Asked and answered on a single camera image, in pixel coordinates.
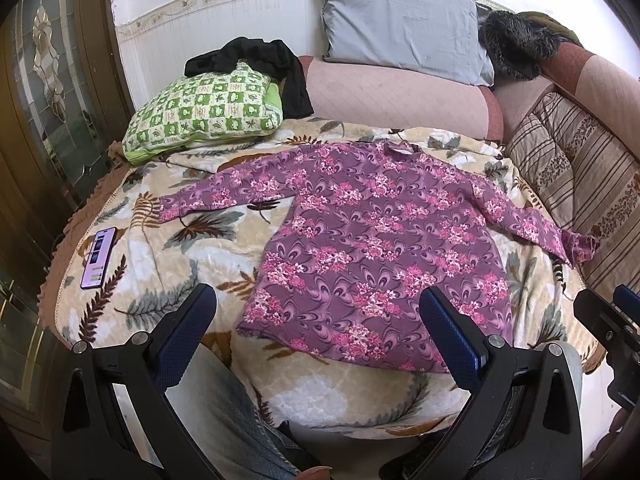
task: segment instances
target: bed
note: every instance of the bed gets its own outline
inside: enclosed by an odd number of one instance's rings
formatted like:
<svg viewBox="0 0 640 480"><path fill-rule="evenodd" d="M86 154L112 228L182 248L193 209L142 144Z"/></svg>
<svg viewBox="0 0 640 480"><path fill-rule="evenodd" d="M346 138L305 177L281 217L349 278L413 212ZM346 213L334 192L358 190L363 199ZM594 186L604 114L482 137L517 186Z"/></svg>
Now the bed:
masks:
<svg viewBox="0 0 640 480"><path fill-rule="evenodd" d="M468 398L448 375L324 360L234 331L255 284L262 250L291 199L158 222L158 196L243 160L301 144L378 139L418 144L449 164L497 182L517 206L535 207L550 218L495 144L433 128L389 130L318 117L285 120L269 137L161 155L135 168L119 159L65 231L42 289L41 316L68 346L80 338L94 346L122 344L139 330L150 331L196 283L208 283L216 289L218 310L202 344L211 359L222 360L243 382L268 423L290 420L367 439L447 427ZM107 227L117 232L104 285L81 290L93 236ZM577 348L583 368L593 368L597 341L572 310L575 295L584 288L578 272L533 244L490 233L508 276L514 344L533 348L566 340ZM125 414L132 412L126 394L119 395Z"/></svg>

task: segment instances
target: smartphone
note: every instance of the smartphone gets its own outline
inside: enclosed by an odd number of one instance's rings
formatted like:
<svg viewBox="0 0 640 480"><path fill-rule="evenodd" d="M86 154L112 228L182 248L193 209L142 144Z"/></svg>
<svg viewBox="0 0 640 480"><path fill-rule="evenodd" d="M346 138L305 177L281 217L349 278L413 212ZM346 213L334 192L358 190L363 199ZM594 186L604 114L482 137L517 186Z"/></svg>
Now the smartphone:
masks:
<svg viewBox="0 0 640 480"><path fill-rule="evenodd" d="M98 288L104 283L116 231L115 227L110 227L95 234L82 273L80 288Z"/></svg>

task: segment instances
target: green checkered pillow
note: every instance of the green checkered pillow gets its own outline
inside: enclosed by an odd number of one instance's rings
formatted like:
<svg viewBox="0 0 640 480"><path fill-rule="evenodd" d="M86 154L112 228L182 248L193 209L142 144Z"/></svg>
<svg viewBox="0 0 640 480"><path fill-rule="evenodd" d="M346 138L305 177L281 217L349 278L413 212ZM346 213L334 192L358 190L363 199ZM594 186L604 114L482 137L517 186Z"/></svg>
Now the green checkered pillow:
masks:
<svg viewBox="0 0 640 480"><path fill-rule="evenodd" d="M240 61L231 74L171 83L131 118L122 147L138 164L182 146L268 135L281 122L278 86Z"/></svg>

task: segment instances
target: blue denim jeans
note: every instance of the blue denim jeans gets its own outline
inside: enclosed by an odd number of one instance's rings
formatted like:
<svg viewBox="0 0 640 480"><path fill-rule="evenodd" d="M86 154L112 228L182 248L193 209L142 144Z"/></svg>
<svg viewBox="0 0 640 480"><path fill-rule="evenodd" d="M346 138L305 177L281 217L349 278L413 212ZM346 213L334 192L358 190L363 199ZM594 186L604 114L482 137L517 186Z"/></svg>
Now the blue denim jeans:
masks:
<svg viewBox="0 0 640 480"><path fill-rule="evenodd" d="M580 355L568 343L557 343L567 359L579 406ZM284 454L289 456L288 450L300 448L262 421L242 383L203 345L198 346L180 384L169 388L166 396L191 437L226 480L290 480L299 473ZM132 418L131 412L125 414ZM130 420L127 424L131 431ZM132 436L140 443L140 436ZM150 462L160 465L148 442L146 446Z"/></svg>

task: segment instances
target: silver bolt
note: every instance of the silver bolt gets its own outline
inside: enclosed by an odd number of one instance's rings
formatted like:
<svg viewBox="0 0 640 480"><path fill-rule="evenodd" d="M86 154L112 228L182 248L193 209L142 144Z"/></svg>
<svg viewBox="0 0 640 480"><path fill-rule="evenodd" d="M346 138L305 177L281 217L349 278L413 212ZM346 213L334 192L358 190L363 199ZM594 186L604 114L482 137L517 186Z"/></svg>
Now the silver bolt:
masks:
<svg viewBox="0 0 640 480"><path fill-rule="evenodd" d="M562 348L556 343L551 343L547 348L549 348L549 351L556 357L562 355Z"/></svg>
<svg viewBox="0 0 640 480"><path fill-rule="evenodd" d="M143 345L149 339L149 334L146 332L136 332L131 336L131 342L134 345Z"/></svg>
<svg viewBox="0 0 640 480"><path fill-rule="evenodd" d="M504 346L504 339L499 335L489 336L489 344L495 348L502 348Z"/></svg>
<svg viewBox="0 0 640 480"><path fill-rule="evenodd" d="M87 349L87 347L88 344L86 343L86 341L78 341L75 345L73 345L72 351L74 352L74 354L81 354Z"/></svg>

